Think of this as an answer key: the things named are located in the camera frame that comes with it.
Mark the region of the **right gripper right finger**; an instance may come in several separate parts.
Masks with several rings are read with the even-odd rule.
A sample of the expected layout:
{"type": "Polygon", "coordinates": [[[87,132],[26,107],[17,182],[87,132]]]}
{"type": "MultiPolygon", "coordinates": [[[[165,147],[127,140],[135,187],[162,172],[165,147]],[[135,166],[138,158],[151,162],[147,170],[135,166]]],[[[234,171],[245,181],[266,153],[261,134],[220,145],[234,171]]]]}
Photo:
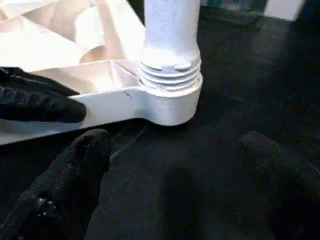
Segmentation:
{"type": "Polygon", "coordinates": [[[276,240],[320,238],[320,171],[310,161],[257,131],[238,140],[265,195],[264,211],[276,240]]]}

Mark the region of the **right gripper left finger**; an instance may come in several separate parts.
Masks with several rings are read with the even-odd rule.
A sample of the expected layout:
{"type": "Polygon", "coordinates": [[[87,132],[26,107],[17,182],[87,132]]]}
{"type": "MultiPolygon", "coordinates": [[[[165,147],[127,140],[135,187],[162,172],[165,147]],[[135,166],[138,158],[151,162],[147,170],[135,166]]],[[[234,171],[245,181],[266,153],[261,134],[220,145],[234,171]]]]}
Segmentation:
{"type": "Polygon", "coordinates": [[[77,137],[20,195],[0,226],[2,240],[82,240],[109,170],[111,137],[77,137]]]}

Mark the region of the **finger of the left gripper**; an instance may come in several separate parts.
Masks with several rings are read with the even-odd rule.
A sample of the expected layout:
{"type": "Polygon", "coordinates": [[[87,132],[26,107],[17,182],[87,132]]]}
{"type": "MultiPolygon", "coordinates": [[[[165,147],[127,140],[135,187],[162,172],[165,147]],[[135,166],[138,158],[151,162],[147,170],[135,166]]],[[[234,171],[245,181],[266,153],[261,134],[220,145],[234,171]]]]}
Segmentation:
{"type": "Polygon", "coordinates": [[[0,68],[0,118],[19,122],[79,123],[86,106],[70,96],[79,93],[50,78],[18,67],[0,68]]]}

